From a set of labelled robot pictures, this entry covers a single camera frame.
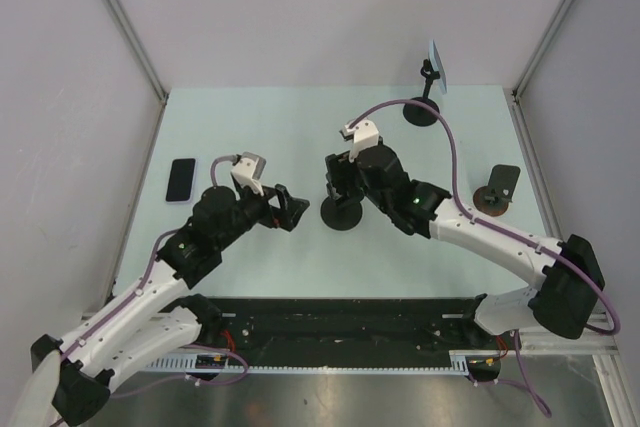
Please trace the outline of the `wooden base phone stand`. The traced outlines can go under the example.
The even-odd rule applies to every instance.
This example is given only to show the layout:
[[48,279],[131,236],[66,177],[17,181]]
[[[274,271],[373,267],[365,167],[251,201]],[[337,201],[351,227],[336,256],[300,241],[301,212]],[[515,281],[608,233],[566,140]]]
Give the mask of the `wooden base phone stand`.
[[494,165],[486,185],[473,195],[474,207],[491,217],[504,215],[513,199],[521,169],[515,165]]

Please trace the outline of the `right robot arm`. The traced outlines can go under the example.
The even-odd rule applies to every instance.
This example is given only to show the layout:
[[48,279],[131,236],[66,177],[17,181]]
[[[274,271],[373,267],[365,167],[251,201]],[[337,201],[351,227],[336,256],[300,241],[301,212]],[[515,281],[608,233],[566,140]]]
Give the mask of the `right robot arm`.
[[475,298],[461,323],[463,340],[484,348],[498,334],[539,325],[575,340],[605,286],[591,243],[572,235],[562,241],[510,229],[457,201],[447,190],[409,177],[397,154],[378,144],[356,158],[348,152],[325,159],[327,197],[321,216],[334,230],[349,230],[369,200],[406,235],[420,235],[470,251],[506,269],[525,287]]

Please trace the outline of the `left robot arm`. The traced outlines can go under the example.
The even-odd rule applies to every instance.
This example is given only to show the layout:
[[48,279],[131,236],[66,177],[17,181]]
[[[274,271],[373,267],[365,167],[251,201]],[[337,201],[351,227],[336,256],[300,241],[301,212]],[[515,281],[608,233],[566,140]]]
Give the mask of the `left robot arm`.
[[214,344],[222,313],[193,288],[255,225],[290,232],[308,207],[308,200],[291,196],[281,184],[260,194],[241,186],[205,190],[186,223],[156,241],[141,277],[62,338],[43,335],[32,344],[34,368],[49,353],[60,355],[51,405],[61,421],[88,421],[122,383],[157,358],[191,344]]

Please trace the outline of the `black stand with blue phone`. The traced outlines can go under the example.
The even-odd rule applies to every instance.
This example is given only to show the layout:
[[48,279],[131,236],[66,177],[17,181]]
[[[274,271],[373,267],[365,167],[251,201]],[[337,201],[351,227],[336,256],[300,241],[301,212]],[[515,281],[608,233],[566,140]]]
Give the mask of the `black stand with blue phone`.
[[420,74],[424,78],[423,92],[420,96],[412,98],[412,103],[405,103],[402,113],[411,125],[428,127],[437,122],[434,113],[440,113],[438,104],[430,97],[434,83],[440,79],[440,73],[429,59],[425,59]]

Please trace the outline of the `light blue phone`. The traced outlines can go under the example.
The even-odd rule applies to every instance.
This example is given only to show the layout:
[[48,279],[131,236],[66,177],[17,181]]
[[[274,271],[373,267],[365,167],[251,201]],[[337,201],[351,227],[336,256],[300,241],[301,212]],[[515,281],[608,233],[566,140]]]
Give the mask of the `light blue phone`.
[[439,87],[441,93],[443,95],[446,95],[448,91],[446,73],[444,64],[440,58],[439,51],[434,40],[431,40],[429,43],[429,60],[432,66],[432,77],[435,81],[435,84]]

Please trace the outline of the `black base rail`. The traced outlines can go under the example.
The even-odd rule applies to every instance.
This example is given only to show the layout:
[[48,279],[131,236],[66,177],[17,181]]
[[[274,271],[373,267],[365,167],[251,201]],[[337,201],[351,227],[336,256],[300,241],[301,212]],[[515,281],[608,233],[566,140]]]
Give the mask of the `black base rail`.
[[472,298],[250,299],[196,294],[168,305],[194,309],[204,324],[197,341],[223,347],[228,339],[245,360],[310,363],[335,359],[347,366],[407,366],[418,355],[491,354],[514,347],[508,333],[473,326]]

